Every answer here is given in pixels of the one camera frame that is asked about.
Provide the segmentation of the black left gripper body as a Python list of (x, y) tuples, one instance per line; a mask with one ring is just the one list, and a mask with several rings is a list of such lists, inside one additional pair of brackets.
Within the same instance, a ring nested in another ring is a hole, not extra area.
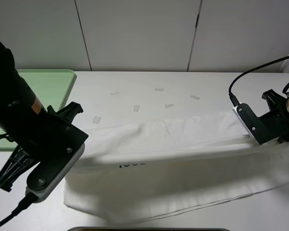
[(12, 138), (36, 161), (42, 161), (49, 155), (50, 148), (57, 145), (72, 146), (84, 143), (89, 135), (74, 125), (56, 125), (55, 111), (51, 106), (39, 114), (29, 107), (12, 107), (15, 121)]

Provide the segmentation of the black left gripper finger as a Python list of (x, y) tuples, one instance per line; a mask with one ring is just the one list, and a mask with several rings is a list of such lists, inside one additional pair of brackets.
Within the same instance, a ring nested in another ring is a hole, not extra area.
[(79, 103), (71, 102), (54, 114), (54, 123), (56, 125), (71, 125), (77, 114), (83, 113)]
[(36, 160), (31, 157), (19, 145), (16, 146), (2, 169), (0, 170), (0, 189), (10, 192), (13, 183), (36, 164)]

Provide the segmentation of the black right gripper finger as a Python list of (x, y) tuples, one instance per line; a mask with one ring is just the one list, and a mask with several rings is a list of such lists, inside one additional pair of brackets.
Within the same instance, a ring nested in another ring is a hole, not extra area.
[(282, 112), (285, 106), (285, 98), (274, 90), (268, 90), (262, 94), (262, 99), (266, 100), (269, 112)]

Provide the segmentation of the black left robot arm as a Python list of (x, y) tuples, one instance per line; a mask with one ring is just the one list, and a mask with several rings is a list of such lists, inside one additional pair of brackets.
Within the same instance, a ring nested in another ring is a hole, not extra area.
[(82, 112), (74, 102), (59, 111), (44, 107), (16, 71), (12, 52), (0, 42), (0, 128), (4, 138), (17, 143), (0, 171), (0, 188), (10, 191), (27, 170), (27, 186), (33, 191), (60, 181), (88, 137), (72, 124)]

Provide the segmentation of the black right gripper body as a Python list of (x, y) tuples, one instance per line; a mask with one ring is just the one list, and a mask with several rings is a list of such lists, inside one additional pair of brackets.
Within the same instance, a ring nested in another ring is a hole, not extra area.
[(279, 130), (279, 137), (277, 141), (279, 143), (289, 142), (289, 97), (285, 98), (285, 106), (282, 112), (268, 112), (268, 115), (272, 115), (276, 119), (276, 127)]

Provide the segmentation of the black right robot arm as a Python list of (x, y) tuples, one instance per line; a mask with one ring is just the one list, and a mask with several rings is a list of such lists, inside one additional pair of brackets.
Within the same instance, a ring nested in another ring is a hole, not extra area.
[(264, 144), (277, 138), (279, 143), (289, 142), (289, 83), (283, 88), (283, 97), (273, 90), (262, 95), (266, 100), (269, 112), (259, 117), (261, 128), (256, 129), (258, 143)]

